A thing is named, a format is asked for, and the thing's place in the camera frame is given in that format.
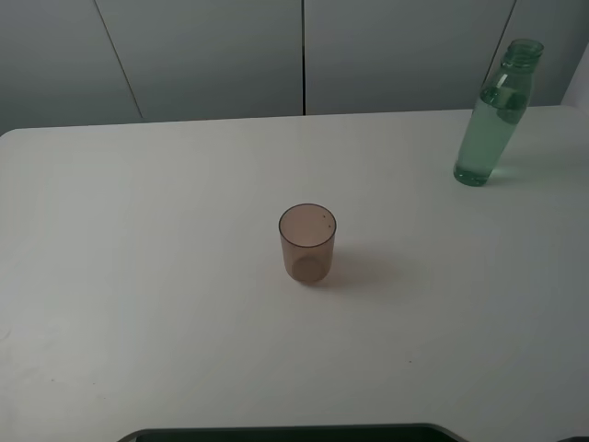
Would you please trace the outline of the green transparent water bottle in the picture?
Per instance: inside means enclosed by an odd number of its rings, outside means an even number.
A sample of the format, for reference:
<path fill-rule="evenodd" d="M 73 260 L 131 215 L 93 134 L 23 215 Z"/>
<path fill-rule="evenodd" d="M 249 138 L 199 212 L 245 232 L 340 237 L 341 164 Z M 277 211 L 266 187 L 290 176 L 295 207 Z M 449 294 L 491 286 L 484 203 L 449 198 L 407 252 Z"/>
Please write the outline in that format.
<path fill-rule="evenodd" d="M 483 84 L 454 165 L 458 182 L 480 187 L 489 179 L 528 107 L 543 52 L 538 41 L 512 41 Z"/>

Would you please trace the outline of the pink translucent plastic cup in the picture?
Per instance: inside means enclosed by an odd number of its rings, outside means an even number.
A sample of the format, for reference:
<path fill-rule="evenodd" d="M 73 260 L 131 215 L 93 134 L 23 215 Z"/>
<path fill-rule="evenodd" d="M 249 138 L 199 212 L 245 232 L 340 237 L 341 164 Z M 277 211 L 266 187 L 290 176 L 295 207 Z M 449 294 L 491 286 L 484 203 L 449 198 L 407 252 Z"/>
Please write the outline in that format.
<path fill-rule="evenodd" d="M 305 285 L 323 280 L 332 264 L 337 221 L 319 204 L 297 204 L 280 217 L 283 263 L 292 279 Z"/>

